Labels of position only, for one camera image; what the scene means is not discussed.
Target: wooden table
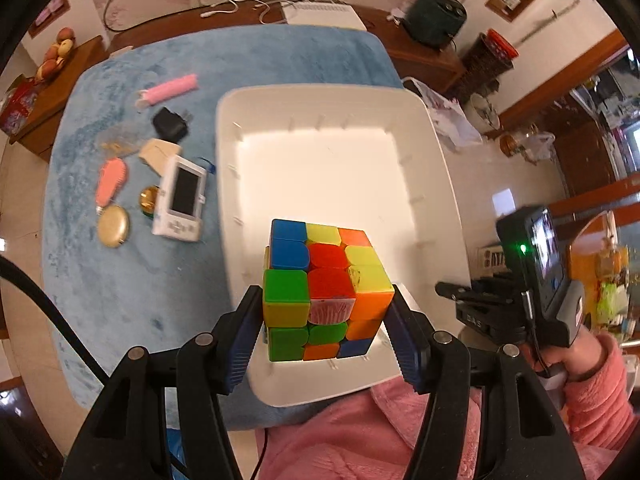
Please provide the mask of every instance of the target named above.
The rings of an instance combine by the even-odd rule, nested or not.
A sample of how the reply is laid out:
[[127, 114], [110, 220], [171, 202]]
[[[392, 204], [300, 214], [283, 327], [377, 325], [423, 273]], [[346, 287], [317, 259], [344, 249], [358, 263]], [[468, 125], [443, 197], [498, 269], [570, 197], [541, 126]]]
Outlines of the wooden table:
[[102, 37], [96, 36], [72, 51], [72, 57], [60, 74], [44, 88], [20, 130], [9, 143], [20, 142], [27, 150], [48, 162], [58, 133], [66, 102], [78, 78], [89, 67], [107, 59]]
[[[443, 93], [465, 72], [465, 67], [451, 46], [440, 52], [417, 43], [412, 40], [402, 25], [396, 25], [386, 19], [388, 15], [386, 10], [361, 6], [353, 6], [353, 8], [367, 30], [375, 34], [385, 46], [400, 77], [413, 76], [435, 91]], [[272, 9], [264, 17], [266, 22], [277, 22], [282, 19], [279, 4], [274, 4]], [[182, 34], [212, 28], [258, 25], [261, 9], [254, 9], [254, 2], [244, 2], [240, 4], [238, 12], [233, 14], [215, 14], [208, 18], [201, 18], [201, 12], [203, 9], [185, 10], [121, 32], [111, 41], [109, 52], [115, 52], [129, 45], [137, 48]]]

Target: rubik's cube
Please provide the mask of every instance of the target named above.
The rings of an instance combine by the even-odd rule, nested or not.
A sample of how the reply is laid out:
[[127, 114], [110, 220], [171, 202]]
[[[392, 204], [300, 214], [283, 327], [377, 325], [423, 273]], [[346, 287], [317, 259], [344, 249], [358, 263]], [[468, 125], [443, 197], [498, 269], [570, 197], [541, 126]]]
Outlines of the rubik's cube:
[[263, 291], [271, 361], [366, 354], [394, 295], [364, 231], [279, 219]]

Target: pink hairbrush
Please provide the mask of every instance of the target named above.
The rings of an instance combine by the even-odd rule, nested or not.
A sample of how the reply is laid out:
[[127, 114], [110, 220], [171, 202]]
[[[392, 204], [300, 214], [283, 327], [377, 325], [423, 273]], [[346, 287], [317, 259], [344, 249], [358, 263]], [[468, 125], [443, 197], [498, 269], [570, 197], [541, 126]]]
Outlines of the pink hairbrush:
[[195, 74], [189, 74], [184, 77], [179, 77], [178, 79], [171, 79], [171, 81], [159, 84], [153, 88], [140, 90], [140, 99], [136, 101], [136, 108], [142, 110], [142, 108], [184, 94], [189, 90], [195, 90], [197, 87], [198, 76]]
[[118, 190], [127, 181], [127, 165], [121, 158], [110, 158], [100, 168], [95, 204], [100, 213], [107, 207]]

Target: hand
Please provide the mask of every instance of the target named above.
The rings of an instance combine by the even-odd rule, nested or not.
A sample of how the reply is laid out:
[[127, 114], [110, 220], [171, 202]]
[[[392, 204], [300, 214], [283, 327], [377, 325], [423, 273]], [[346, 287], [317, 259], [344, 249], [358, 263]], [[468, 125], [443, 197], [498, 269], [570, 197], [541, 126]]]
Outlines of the hand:
[[[543, 370], [542, 364], [535, 359], [535, 353], [529, 344], [520, 346], [520, 349], [535, 371]], [[586, 381], [593, 377], [607, 360], [607, 351], [604, 346], [584, 326], [578, 329], [578, 335], [569, 348], [548, 346], [540, 353], [547, 366], [562, 363], [570, 381]]]

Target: metal screw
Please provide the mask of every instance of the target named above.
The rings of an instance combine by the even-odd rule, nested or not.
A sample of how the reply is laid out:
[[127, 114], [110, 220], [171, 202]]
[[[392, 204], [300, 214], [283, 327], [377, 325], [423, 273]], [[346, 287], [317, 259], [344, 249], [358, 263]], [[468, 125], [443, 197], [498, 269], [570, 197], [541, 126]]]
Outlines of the metal screw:
[[506, 344], [502, 347], [502, 351], [507, 354], [509, 357], [518, 357], [520, 355], [520, 350], [516, 345]]
[[131, 359], [132, 361], [137, 361], [138, 359], [140, 359], [140, 358], [142, 358], [144, 356], [145, 356], [145, 349], [142, 348], [142, 346], [134, 346], [127, 353], [127, 357], [129, 359]]
[[196, 345], [208, 346], [213, 343], [213, 336], [209, 332], [203, 332], [196, 336]]
[[453, 336], [444, 330], [438, 330], [433, 333], [433, 338], [440, 344], [446, 345], [453, 341]]

